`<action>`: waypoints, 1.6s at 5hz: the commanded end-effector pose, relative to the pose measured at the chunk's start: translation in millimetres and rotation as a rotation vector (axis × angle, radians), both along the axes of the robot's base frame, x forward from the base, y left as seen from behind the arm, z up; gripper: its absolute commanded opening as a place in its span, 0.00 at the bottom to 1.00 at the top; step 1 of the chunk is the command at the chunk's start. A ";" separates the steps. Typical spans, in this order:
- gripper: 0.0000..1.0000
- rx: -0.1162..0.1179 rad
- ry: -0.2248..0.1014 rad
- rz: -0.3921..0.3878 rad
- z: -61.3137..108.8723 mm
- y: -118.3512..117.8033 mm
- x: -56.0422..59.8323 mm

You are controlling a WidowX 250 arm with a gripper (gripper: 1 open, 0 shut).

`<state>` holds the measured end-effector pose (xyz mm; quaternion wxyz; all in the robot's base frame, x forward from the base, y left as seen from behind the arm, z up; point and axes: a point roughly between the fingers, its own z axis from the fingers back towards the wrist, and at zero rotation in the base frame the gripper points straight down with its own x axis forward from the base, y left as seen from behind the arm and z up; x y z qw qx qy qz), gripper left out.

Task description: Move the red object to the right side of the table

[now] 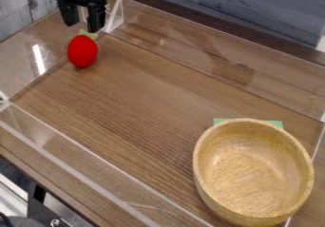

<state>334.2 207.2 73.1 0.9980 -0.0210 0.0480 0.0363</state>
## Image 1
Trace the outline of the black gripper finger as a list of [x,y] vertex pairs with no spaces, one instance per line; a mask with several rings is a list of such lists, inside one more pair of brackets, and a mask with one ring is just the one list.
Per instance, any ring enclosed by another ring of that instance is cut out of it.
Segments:
[[88,7],[88,31],[94,33],[100,31],[106,24],[106,7],[89,6]]
[[65,23],[70,27],[78,24],[81,22],[78,6],[61,1],[59,8]]

